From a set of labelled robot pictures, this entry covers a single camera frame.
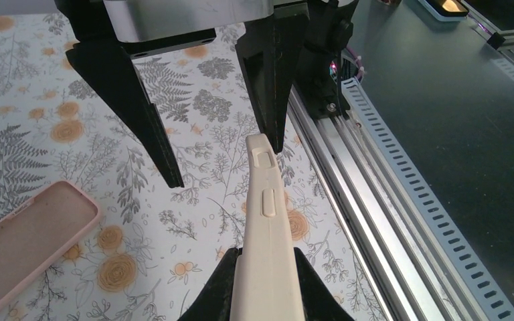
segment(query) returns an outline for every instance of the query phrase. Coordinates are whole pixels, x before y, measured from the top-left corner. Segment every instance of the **floral pattern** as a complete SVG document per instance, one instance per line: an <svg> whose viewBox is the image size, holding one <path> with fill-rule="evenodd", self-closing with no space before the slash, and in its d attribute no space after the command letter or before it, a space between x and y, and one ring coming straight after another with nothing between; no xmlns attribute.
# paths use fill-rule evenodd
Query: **floral pattern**
<svg viewBox="0 0 514 321"><path fill-rule="evenodd" d="M68 20L0 17L0 219L58 179L105 214L0 321L176 320L227 249L243 245L245 137L258 129L234 48L243 27L217 32L213 43L134 61L183 175L185 188L169 189L68 63ZM384 320L290 121L277 159L295 246L356 320Z"/></svg>

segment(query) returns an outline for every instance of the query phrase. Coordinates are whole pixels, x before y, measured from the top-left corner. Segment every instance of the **pink phone case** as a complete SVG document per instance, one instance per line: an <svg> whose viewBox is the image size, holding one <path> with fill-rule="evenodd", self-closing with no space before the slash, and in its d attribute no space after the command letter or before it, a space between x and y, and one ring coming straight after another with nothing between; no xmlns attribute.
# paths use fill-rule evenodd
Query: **pink phone case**
<svg viewBox="0 0 514 321"><path fill-rule="evenodd" d="M0 311L99 224L100 207L58 181L0 221Z"/></svg>

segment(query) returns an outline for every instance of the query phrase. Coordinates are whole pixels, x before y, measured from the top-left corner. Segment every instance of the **beige plastic object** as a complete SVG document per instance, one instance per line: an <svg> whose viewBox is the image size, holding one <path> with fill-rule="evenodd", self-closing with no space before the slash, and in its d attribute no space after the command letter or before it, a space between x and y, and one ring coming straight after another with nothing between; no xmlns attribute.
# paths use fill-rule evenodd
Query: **beige plastic object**
<svg viewBox="0 0 514 321"><path fill-rule="evenodd" d="M93 229L99 206L67 181L48 186L0 222L0 311Z"/></svg>
<svg viewBox="0 0 514 321"><path fill-rule="evenodd" d="M249 192L230 320L304 321L284 185L264 134L248 136Z"/></svg>

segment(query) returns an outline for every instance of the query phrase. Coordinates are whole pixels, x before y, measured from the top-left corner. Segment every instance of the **table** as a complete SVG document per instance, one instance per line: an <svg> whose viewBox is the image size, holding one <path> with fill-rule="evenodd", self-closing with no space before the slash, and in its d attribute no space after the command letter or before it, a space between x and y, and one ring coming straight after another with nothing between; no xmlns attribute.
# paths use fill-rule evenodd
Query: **table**
<svg viewBox="0 0 514 321"><path fill-rule="evenodd" d="M58 179L78 185L105 213L0 321L176 320L225 250L242 244L244 138L257 132L234 52L243 32L221 27L209 45L135 61L186 185L168 189L141 144L66 60L74 44L68 20L0 17L0 142L26 143L0 146L0 218ZM290 121L285 141L278 160L294 244L356 320L383 320Z"/></svg>
<svg viewBox="0 0 514 321"><path fill-rule="evenodd" d="M360 1L362 86L514 305L514 82L469 21Z"/></svg>

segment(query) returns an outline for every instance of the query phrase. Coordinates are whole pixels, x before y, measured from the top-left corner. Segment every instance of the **bolt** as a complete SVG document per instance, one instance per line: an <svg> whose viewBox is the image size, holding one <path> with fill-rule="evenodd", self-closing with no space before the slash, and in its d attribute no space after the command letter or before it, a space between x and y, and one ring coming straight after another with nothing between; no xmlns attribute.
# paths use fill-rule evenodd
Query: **bolt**
<svg viewBox="0 0 514 321"><path fill-rule="evenodd" d="M334 104L333 102L331 102L330 104L328 104L328 106L326 106L326 109L327 109L329 112L335 112L335 111L336 111L336 104Z"/></svg>

